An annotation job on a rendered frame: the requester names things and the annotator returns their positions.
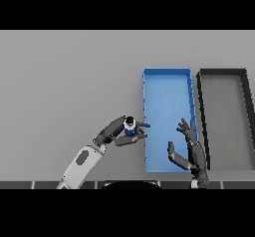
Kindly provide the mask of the blue bin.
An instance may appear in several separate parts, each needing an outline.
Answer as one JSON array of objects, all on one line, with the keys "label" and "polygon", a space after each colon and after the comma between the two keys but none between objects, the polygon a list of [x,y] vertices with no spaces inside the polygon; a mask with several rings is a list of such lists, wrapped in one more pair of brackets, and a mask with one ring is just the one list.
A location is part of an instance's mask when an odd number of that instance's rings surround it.
[{"label": "blue bin", "polygon": [[145,171],[147,173],[180,173],[179,166],[168,159],[168,143],[188,158],[184,135],[177,131],[181,119],[193,119],[195,137],[198,137],[190,68],[144,68],[143,121],[145,129]]}]

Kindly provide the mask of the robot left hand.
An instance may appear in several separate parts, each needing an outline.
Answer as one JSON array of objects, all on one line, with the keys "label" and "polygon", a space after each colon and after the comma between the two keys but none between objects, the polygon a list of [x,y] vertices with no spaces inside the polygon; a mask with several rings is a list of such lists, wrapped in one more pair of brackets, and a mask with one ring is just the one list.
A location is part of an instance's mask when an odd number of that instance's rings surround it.
[{"label": "robot left hand", "polygon": [[110,144],[112,141],[116,146],[123,146],[136,143],[138,140],[146,138],[144,127],[149,127],[148,123],[138,121],[135,118],[135,134],[125,135],[124,121],[127,116],[119,117],[111,121],[99,134],[93,139],[93,143],[97,146],[102,144]]}]

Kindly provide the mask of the dark grey bin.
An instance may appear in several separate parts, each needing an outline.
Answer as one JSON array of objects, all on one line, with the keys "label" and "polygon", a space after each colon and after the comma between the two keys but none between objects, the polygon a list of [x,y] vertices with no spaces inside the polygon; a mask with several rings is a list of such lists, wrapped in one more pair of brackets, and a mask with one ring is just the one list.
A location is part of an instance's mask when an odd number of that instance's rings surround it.
[{"label": "dark grey bin", "polygon": [[255,111],[246,69],[200,69],[196,75],[210,170],[255,170]]}]

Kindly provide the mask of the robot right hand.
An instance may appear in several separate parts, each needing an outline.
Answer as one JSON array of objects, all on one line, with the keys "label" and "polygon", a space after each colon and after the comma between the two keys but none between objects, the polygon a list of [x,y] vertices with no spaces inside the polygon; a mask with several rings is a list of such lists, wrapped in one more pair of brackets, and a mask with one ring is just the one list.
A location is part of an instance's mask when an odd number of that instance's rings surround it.
[{"label": "robot right hand", "polygon": [[185,118],[182,118],[176,130],[184,135],[188,158],[176,152],[173,142],[170,141],[167,148],[168,159],[180,168],[190,170],[197,184],[208,184],[205,152],[200,142],[196,139],[193,119],[190,120],[190,123],[187,123]]}]

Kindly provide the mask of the blue pipe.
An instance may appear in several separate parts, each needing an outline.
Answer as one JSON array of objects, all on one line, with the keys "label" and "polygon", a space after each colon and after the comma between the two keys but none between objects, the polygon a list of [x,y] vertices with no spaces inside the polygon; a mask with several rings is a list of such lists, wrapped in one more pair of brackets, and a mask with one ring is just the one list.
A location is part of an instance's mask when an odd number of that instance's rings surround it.
[{"label": "blue pipe", "polygon": [[135,134],[135,119],[133,117],[127,117],[124,121],[125,135]]}]

